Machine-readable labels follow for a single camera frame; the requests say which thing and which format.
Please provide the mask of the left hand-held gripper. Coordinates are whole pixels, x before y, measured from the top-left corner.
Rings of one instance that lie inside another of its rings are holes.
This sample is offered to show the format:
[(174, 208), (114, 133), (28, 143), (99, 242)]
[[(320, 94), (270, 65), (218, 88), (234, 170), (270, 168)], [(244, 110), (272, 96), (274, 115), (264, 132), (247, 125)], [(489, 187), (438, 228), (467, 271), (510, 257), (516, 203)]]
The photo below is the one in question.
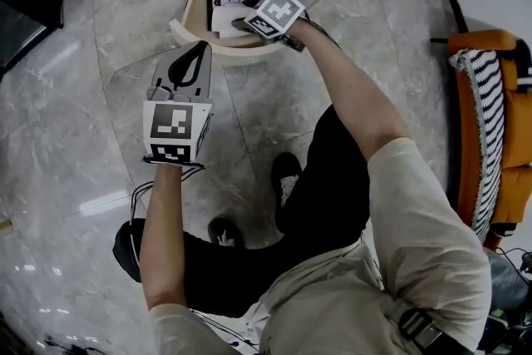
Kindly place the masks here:
[(214, 113), (213, 100), (202, 97), (209, 95), (211, 66), (212, 48), (202, 40), (159, 62), (143, 102), (145, 163), (202, 166), (198, 156)]

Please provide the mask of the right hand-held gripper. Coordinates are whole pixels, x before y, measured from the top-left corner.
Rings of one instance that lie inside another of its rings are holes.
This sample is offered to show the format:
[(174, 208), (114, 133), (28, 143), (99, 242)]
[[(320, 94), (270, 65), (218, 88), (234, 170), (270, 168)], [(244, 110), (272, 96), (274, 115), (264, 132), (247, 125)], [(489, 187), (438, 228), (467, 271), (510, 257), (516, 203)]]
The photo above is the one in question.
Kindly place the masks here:
[(302, 42), (288, 35), (289, 28), (305, 17), (305, 6), (299, 0), (243, 0), (243, 5), (252, 9), (245, 18), (234, 19), (233, 28), (255, 32), (266, 42), (280, 42), (296, 52), (304, 50)]

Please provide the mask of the white paper sheet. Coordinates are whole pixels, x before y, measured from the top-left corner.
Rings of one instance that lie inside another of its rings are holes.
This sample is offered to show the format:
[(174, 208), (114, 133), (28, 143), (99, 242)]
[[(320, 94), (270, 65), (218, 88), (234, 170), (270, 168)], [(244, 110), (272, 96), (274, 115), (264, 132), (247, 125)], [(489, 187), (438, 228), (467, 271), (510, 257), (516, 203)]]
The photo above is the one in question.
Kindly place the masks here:
[(251, 10), (251, 7), (247, 7), (240, 2), (227, 2), (222, 6), (214, 6), (211, 18), (211, 31), (216, 33), (220, 39), (248, 35), (248, 32), (240, 31), (234, 27), (232, 21), (246, 18)]

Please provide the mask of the cream wooden drawer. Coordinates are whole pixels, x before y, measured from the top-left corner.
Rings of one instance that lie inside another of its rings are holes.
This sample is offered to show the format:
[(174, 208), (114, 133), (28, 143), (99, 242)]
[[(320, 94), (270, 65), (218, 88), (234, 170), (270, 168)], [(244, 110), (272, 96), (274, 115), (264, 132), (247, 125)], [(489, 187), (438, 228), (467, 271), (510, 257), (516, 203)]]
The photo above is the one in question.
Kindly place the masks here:
[(256, 35), (219, 39), (208, 30), (207, 0), (187, 0), (183, 17), (172, 19), (169, 25), (180, 46), (207, 41), (212, 48), (213, 60), (224, 65), (254, 64), (286, 49), (282, 43), (268, 44)]

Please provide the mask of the person's left forearm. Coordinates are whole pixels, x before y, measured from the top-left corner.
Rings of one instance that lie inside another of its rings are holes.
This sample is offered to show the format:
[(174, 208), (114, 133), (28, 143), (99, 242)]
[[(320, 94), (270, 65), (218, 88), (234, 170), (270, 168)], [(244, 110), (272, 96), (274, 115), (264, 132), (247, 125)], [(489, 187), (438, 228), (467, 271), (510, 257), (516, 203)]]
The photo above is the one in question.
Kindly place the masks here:
[(140, 245), (140, 278), (148, 309), (186, 305), (182, 169), (158, 165)]

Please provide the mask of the person's right forearm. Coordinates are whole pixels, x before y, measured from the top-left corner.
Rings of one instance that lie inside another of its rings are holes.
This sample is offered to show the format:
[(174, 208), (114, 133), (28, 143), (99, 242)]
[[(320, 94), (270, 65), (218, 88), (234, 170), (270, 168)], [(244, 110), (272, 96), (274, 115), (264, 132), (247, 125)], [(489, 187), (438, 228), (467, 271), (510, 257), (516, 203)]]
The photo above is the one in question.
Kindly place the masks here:
[(327, 36), (302, 18), (288, 34), (308, 49), (340, 121), (367, 160), (387, 143), (409, 136), (405, 121), (385, 93)]

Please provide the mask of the person's right black shoe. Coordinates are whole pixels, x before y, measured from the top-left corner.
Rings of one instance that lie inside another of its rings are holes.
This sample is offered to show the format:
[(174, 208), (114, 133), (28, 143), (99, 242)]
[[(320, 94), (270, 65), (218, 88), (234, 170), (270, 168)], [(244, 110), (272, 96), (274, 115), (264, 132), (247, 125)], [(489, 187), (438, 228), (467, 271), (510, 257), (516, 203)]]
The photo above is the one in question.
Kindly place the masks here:
[(301, 173), (302, 167), (294, 154), (284, 152), (274, 159), (270, 179), (277, 210), (285, 206)]

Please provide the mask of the person's black shoe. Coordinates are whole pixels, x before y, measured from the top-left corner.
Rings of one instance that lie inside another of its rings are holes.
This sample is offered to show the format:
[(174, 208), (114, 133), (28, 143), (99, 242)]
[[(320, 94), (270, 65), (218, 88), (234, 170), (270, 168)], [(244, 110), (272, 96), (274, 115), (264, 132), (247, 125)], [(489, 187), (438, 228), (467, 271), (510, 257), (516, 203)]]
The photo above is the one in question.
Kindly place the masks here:
[(208, 224), (209, 239), (213, 244), (236, 249), (244, 248), (244, 238), (237, 225), (225, 217), (216, 217)]
[(274, 159), (270, 179), (277, 210), (285, 206), (301, 173), (302, 167), (294, 154), (284, 152)]

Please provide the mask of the person's left black shoe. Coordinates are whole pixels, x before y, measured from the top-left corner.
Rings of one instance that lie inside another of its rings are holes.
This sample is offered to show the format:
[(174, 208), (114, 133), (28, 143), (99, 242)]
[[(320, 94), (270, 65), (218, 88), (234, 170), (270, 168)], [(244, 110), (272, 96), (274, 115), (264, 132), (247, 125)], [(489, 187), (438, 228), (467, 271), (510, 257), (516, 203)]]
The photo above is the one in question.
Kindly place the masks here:
[(216, 217), (208, 224), (209, 239), (213, 244), (236, 249), (244, 248), (244, 238), (237, 225), (225, 217)]

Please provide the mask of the person's black trousers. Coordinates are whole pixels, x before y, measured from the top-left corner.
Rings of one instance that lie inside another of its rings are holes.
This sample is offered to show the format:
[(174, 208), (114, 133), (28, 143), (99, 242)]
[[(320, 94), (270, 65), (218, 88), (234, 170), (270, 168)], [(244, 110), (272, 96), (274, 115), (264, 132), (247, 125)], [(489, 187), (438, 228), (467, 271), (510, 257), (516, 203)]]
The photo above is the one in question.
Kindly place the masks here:
[(186, 302), (203, 313), (240, 318), (283, 273), (357, 242), (368, 218), (367, 162), (329, 107), (292, 194), (275, 211), (283, 235), (276, 244), (236, 249), (184, 235)]

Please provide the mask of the orange sofa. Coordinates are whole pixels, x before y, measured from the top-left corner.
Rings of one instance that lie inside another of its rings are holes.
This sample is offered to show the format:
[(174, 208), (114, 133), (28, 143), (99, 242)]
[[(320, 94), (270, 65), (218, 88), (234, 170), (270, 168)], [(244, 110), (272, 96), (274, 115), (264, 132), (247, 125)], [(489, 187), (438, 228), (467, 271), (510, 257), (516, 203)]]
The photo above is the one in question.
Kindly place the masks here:
[(502, 29), (455, 35), (447, 50), (461, 124), (456, 212), (494, 250), (532, 195), (532, 54)]

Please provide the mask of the black white striped blanket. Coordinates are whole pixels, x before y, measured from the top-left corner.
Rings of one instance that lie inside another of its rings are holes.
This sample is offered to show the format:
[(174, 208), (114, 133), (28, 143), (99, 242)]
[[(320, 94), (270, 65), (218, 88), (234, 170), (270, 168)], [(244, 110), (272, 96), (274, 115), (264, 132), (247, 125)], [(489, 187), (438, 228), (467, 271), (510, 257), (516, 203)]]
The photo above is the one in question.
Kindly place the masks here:
[(496, 52), (462, 49), (456, 72), (461, 121), (461, 173), (456, 212), (485, 242), (500, 188), (505, 102)]

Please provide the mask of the person's beige shirt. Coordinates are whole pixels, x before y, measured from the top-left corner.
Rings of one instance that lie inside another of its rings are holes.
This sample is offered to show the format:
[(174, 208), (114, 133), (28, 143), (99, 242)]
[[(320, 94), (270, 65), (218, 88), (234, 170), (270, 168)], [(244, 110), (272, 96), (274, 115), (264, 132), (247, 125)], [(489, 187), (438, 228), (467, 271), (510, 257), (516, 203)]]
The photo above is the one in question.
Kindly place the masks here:
[[(260, 355), (474, 352), (491, 299), (479, 240), (413, 140), (364, 159), (369, 218), (358, 241), (283, 273), (242, 316)], [(238, 355), (202, 313), (187, 303), (149, 309), (158, 355)]]

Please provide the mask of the orange sofa cushion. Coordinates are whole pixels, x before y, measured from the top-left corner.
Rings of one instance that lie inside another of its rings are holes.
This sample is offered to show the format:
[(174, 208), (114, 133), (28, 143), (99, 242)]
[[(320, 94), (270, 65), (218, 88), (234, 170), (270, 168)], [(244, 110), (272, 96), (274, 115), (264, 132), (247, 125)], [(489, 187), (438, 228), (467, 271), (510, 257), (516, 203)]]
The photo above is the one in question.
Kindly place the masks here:
[(492, 224), (519, 224), (532, 193), (532, 167), (503, 169)]
[(532, 164), (532, 94), (505, 92), (502, 167)]

